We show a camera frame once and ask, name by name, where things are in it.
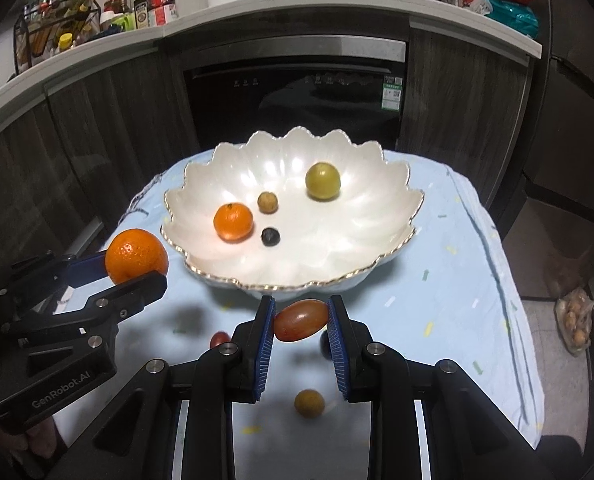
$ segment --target oven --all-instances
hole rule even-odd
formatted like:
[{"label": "oven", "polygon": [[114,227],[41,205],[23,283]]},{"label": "oven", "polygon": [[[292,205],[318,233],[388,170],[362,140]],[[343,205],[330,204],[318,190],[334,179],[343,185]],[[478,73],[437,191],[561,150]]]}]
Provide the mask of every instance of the oven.
[{"label": "oven", "polygon": [[406,43],[364,36],[285,36],[207,48],[184,72],[203,150],[246,142],[257,130],[282,136],[344,130],[355,143],[397,147]]}]

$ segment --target table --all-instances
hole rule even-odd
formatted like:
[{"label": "table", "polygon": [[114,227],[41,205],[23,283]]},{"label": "table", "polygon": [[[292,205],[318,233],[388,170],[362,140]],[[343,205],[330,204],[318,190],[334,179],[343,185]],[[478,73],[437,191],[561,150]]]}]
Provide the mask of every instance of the table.
[{"label": "table", "polygon": [[[544,401],[534,346],[490,216],[469,181],[449,167],[414,155],[385,155],[410,163],[410,186],[423,189],[426,197],[413,221],[417,234],[410,243],[343,294],[349,315],[365,322],[375,340],[410,360],[458,362],[536,447]],[[204,152],[190,160],[207,162],[210,156]],[[181,186],[186,163],[181,160],[155,177],[133,200],[112,237],[136,227],[159,237],[159,226],[168,215],[164,191]],[[197,359],[213,333],[232,334],[238,323],[254,315],[257,300],[239,290],[199,282],[185,269],[182,256],[165,246],[170,259],[168,290],[161,300],[119,325],[116,376],[55,415],[67,444],[146,361],[159,357],[174,365]],[[90,295],[109,286],[105,278],[76,289],[65,310],[81,308]],[[304,420],[293,408],[295,395],[305,388],[315,388],[326,400],[324,415],[317,420]],[[234,404],[232,412],[238,480],[366,477],[370,406],[343,401],[333,365],[319,351],[319,335],[296,343],[275,340],[261,401]],[[178,445],[184,413],[181,420]],[[419,427],[424,478],[429,478],[425,430],[423,424]],[[180,463],[176,454],[177,476]]]}]

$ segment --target kitchen cabinet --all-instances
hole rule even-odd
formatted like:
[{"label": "kitchen cabinet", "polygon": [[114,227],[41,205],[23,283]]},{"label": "kitchen cabinet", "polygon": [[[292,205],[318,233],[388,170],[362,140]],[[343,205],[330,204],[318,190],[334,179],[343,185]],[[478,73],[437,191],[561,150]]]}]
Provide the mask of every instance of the kitchen cabinet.
[{"label": "kitchen cabinet", "polygon": [[73,170],[110,229],[154,176],[199,150],[176,77],[153,52],[49,90]]},{"label": "kitchen cabinet", "polygon": [[41,102],[0,133],[0,266],[64,253],[94,217]]},{"label": "kitchen cabinet", "polygon": [[489,205],[522,124],[530,69],[411,29],[399,149],[451,166]]}]

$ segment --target teal package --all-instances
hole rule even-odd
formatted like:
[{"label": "teal package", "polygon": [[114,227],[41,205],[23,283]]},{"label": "teal package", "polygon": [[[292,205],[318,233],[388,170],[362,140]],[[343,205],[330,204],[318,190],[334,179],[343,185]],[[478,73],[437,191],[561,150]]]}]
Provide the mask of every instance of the teal package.
[{"label": "teal package", "polygon": [[488,18],[492,18],[496,22],[504,23],[508,27],[513,28],[534,38],[539,31],[539,20],[530,7],[522,4],[516,4],[508,0],[487,0],[493,7],[493,11],[487,14]]}]

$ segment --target mandarin orange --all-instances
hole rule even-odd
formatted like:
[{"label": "mandarin orange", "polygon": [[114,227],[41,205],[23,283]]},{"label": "mandarin orange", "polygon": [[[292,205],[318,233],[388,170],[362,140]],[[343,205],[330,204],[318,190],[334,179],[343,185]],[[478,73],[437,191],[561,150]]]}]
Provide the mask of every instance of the mandarin orange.
[{"label": "mandarin orange", "polygon": [[253,213],[244,204],[233,202],[222,205],[215,213],[213,226],[219,238],[236,242],[253,230]]},{"label": "mandarin orange", "polygon": [[168,254],[157,237],[144,229],[128,229],[110,242],[104,259],[106,272],[119,285],[157,270],[168,272]]}]

